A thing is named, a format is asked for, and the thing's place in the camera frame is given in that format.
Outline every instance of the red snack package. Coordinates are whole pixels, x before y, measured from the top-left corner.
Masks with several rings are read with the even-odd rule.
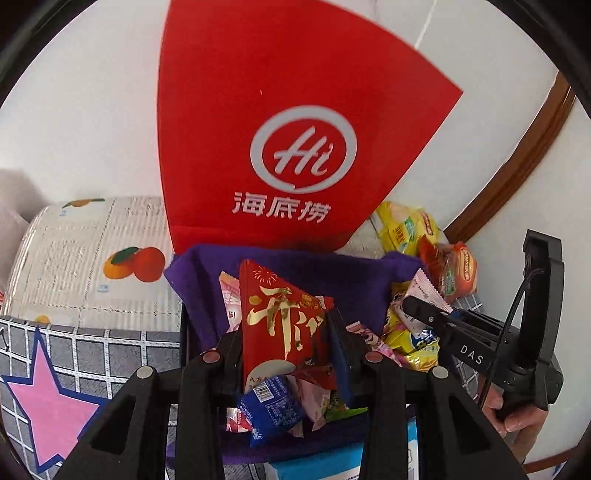
[[[325,311],[318,299],[253,260],[240,266],[245,393],[267,378],[330,361]]]
[[[239,408],[226,409],[226,431],[234,433],[251,432],[252,425]]]
[[[290,375],[318,385],[326,390],[337,389],[335,373],[330,365],[326,365],[325,367],[307,367],[305,370],[297,370],[290,373]]]
[[[452,303],[476,291],[478,264],[463,242],[432,245],[421,237],[417,248],[429,279],[446,302]]]

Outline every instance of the white wall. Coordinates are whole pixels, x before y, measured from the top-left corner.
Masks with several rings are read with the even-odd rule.
[[[415,44],[433,0],[332,0]],[[98,0],[33,61],[0,109],[0,200],[160,194],[158,55],[168,0]],[[446,226],[511,154],[556,70],[485,0],[439,0],[420,51],[465,92],[391,197]]]
[[[468,242],[487,313],[504,319],[523,279],[528,228],[562,239],[564,301],[556,354],[564,387],[528,461],[577,444],[591,419],[591,120],[577,101],[556,142],[515,196]],[[521,320],[521,311],[516,320]]]

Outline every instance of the orange snack package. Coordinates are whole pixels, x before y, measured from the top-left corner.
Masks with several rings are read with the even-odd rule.
[[[426,237],[417,244],[421,260],[430,280],[446,302],[476,291],[476,259],[463,242],[455,245],[432,245]]]

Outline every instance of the mattress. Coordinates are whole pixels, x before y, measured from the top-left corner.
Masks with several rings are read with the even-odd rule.
[[[0,313],[73,327],[178,331],[181,302],[162,275],[172,257],[161,197],[48,206],[21,242]]]

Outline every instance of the star pattern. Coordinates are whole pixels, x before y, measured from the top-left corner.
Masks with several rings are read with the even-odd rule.
[[[37,473],[67,458],[108,399],[60,385],[39,329],[35,331],[29,378],[2,376],[31,430]]]

